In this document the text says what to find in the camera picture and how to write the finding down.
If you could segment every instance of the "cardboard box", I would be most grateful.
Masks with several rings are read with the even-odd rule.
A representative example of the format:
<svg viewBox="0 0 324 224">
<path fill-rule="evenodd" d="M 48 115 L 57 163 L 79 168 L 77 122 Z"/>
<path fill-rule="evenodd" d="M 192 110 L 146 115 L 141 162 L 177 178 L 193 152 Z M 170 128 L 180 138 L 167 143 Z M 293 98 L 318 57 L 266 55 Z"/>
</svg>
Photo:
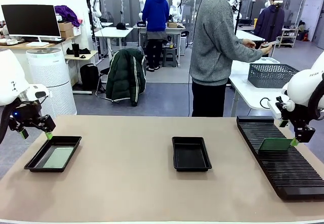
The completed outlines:
<svg viewBox="0 0 324 224">
<path fill-rule="evenodd" d="M 67 31 L 61 31 L 61 37 L 62 38 L 70 38 L 73 37 L 73 29 L 67 30 Z"/>
<path fill-rule="evenodd" d="M 73 27 L 73 36 L 77 36 L 81 34 L 81 26 L 80 27 Z"/>
<path fill-rule="evenodd" d="M 65 23 L 59 23 L 60 31 L 68 31 L 72 29 L 72 23 L 65 22 Z"/>
<path fill-rule="evenodd" d="M 178 24 L 177 23 L 168 23 L 168 27 L 169 28 L 178 28 Z"/>
</svg>

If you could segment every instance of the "gray basket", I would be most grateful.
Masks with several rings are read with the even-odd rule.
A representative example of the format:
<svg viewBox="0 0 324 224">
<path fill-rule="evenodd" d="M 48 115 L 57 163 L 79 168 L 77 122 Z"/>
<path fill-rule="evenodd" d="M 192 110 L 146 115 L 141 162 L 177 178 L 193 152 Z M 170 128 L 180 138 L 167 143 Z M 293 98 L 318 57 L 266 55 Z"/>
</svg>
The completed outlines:
<svg viewBox="0 0 324 224">
<path fill-rule="evenodd" d="M 250 64 L 248 81 L 255 87 L 282 88 L 297 72 L 285 64 Z"/>
</svg>

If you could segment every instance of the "black pants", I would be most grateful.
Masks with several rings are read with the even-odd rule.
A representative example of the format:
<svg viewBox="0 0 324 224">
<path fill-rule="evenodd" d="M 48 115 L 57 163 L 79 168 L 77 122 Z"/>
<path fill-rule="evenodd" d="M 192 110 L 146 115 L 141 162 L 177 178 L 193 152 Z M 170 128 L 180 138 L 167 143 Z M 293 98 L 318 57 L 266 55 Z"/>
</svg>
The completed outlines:
<svg viewBox="0 0 324 224">
<path fill-rule="evenodd" d="M 192 117 L 223 117 L 226 84 L 204 86 L 192 82 Z"/>
<path fill-rule="evenodd" d="M 163 42 L 160 39 L 149 39 L 146 46 L 149 68 L 153 69 L 160 65 Z"/>
</svg>

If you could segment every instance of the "black bag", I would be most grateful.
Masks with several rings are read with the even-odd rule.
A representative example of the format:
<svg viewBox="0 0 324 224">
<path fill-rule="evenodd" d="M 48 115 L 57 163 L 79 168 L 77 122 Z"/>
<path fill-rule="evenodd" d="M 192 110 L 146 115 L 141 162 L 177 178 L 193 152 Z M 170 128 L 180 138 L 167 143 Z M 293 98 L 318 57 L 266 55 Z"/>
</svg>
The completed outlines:
<svg viewBox="0 0 324 224">
<path fill-rule="evenodd" d="M 96 67 L 94 64 L 87 64 L 82 66 L 80 68 L 80 75 L 83 90 L 97 90 L 98 87 L 98 91 L 102 93 L 105 92 L 101 79 L 99 77 L 98 67 Z"/>
</svg>

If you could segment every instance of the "computer monitor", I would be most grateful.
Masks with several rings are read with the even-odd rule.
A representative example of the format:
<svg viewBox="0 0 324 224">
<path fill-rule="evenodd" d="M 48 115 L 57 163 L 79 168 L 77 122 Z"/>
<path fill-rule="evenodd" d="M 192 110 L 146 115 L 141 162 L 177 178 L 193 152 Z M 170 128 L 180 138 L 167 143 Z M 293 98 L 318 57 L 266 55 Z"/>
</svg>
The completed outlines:
<svg viewBox="0 0 324 224">
<path fill-rule="evenodd" d="M 10 36 L 38 37 L 39 40 L 39 37 L 61 37 L 53 5 L 1 7 Z"/>
</svg>

